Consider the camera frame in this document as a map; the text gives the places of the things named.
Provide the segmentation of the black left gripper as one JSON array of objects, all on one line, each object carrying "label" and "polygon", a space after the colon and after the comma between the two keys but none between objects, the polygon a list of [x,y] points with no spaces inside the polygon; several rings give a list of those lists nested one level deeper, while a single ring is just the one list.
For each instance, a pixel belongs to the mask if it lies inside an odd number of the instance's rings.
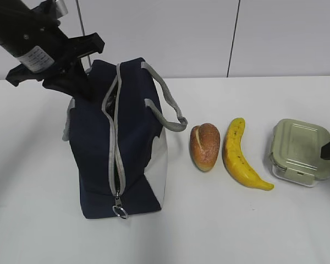
[{"label": "black left gripper", "polygon": [[6,80],[14,86],[37,80],[46,89],[90,101],[93,88],[81,59],[104,46],[97,33],[67,37],[49,16],[6,16],[5,50],[20,62]]}]

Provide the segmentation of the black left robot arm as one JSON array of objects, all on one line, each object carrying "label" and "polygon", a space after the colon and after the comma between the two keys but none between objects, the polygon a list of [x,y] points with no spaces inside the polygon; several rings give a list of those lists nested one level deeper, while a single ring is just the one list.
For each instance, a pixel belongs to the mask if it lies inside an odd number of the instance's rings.
[{"label": "black left robot arm", "polygon": [[81,60],[101,53],[105,42],[97,33],[69,38],[59,28],[64,14],[57,1],[32,9],[23,1],[0,1],[0,46],[20,62],[5,79],[13,86],[37,80],[46,89],[90,100],[93,88]]}]

